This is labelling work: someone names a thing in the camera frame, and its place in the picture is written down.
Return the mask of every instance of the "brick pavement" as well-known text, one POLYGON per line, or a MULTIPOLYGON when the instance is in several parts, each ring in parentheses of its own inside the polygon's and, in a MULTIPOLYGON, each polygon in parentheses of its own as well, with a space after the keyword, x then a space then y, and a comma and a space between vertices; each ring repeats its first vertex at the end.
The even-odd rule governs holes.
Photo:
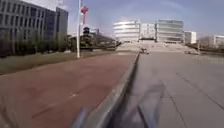
POLYGON ((135 55, 116 53, 0 76, 0 112, 19 128, 69 128, 82 107, 90 112, 109 94, 135 55))

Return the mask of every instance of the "pole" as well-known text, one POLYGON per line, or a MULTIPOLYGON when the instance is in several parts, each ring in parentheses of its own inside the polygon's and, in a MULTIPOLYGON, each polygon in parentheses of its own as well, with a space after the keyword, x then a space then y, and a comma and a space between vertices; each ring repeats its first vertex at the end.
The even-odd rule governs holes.
POLYGON ((77 47, 77 58, 80 58, 80 14, 81 14, 82 0, 79 0, 79 11, 78 11, 78 21, 77 21, 77 38, 76 38, 76 47, 77 47))
POLYGON ((199 39, 198 41, 198 55, 200 55, 200 43, 201 43, 201 39, 199 39))

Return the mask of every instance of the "glass building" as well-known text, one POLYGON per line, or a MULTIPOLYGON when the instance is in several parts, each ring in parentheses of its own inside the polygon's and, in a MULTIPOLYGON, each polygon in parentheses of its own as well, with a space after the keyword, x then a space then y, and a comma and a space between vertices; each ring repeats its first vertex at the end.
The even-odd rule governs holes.
POLYGON ((156 41, 158 43, 183 43, 183 21, 156 21, 156 41))
POLYGON ((135 42, 140 38, 140 21, 129 20, 114 23, 116 39, 121 42, 135 42))

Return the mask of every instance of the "white building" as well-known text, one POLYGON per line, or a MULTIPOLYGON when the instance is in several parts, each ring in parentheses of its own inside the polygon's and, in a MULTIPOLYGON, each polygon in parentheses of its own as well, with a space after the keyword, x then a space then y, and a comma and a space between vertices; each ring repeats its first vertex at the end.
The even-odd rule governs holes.
POLYGON ((185 44, 195 44, 197 43, 196 32, 184 32, 184 43, 185 44))
POLYGON ((198 40, 200 46, 207 48, 224 48, 224 36, 212 35, 201 37, 198 40))
POLYGON ((155 39, 155 24, 141 23, 141 39, 155 39))
POLYGON ((127 20, 113 25, 116 39, 121 42, 136 42, 140 39, 140 21, 127 20))
POLYGON ((159 43, 182 43, 183 21, 158 20, 156 21, 156 41, 159 43))

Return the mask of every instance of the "road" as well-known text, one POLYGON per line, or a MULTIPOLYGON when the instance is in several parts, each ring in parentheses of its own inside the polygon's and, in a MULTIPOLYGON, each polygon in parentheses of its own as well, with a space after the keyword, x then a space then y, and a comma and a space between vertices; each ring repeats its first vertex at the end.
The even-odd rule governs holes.
POLYGON ((171 52, 141 55, 131 86, 110 127, 143 128, 140 104, 145 115, 155 113, 149 122, 157 122, 158 128, 224 127, 223 58, 171 52))

